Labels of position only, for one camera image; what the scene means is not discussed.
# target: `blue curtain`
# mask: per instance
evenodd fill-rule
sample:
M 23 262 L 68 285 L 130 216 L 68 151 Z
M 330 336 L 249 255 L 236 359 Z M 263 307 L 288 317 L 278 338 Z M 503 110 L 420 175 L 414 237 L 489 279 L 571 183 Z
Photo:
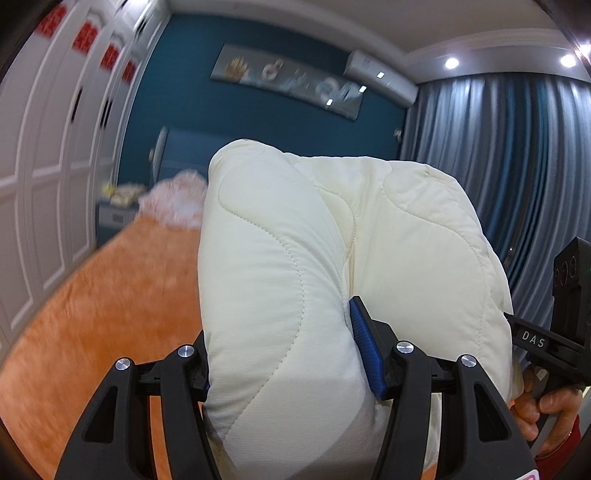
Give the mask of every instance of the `blue curtain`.
M 515 314 L 550 326 L 554 257 L 591 240 L 591 85 L 487 74 L 421 86 L 402 160 L 455 177 L 499 255 Z

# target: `finger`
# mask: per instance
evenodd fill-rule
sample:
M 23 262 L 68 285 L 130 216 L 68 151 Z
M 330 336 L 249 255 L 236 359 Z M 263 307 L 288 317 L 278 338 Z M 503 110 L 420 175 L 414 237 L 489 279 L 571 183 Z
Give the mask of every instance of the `finger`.
M 574 422 L 576 419 L 576 411 L 562 412 L 558 416 L 558 420 L 556 420 L 556 425 L 554 425 L 552 432 L 550 432 L 550 435 L 542 445 L 542 448 L 538 452 L 537 456 L 540 458 L 545 457 L 558 450 L 569 437 L 570 432 L 572 432 Z
M 531 366 L 523 370 L 523 387 L 524 392 L 531 392 L 535 386 L 535 373 Z
M 527 423 L 524 419 L 522 419 L 519 414 L 517 413 L 516 408 L 513 406 L 511 407 L 511 414 L 515 419 L 517 426 L 519 427 L 519 431 L 523 435 L 523 437 L 528 441 L 532 442 L 538 436 L 538 427 L 535 423 Z
M 538 404 L 542 413 L 576 413 L 581 408 L 583 393 L 574 387 L 563 387 L 544 395 Z
M 524 393 L 517 397 L 514 407 L 519 416 L 528 423 L 535 423 L 540 419 L 538 405 L 531 393 Z

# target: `orange bedspread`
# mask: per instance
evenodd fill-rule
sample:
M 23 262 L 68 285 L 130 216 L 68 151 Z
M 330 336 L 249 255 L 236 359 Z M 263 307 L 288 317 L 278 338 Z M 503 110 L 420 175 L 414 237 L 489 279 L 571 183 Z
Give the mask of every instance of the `orange bedspread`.
M 199 234 L 140 216 L 62 285 L 15 345 L 0 373 L 0 417 L 44 479 L 54 478 L 113 362 L 159 360 L 201 331 Z M 159 478 L 170 479 L 158 400 L 155 459 Z

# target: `white quilted fabric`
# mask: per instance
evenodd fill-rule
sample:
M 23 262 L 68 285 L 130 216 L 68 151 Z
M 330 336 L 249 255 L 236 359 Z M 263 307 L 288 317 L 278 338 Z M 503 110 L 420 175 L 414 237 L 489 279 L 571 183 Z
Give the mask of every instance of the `white quilted fabric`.
M 225 480 L 370 478 L 389 404 L 374 400 L 353 341 L 354 295 L 429 355 L 471 353 L 510 399 L 507 280 L 453 178 L 241 140 L 216 154 L 209 180 L 205 407 Z M 440 408 L 434 398 L 426 468 Z

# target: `white wardrobe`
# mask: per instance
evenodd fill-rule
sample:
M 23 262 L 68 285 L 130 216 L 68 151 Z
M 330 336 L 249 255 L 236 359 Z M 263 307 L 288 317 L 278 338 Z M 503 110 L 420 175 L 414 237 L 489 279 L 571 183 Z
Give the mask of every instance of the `white wardrobe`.
M 95 201 L 170 13 L 64 0 L 0 84 L 0 362 L 95 247 Z

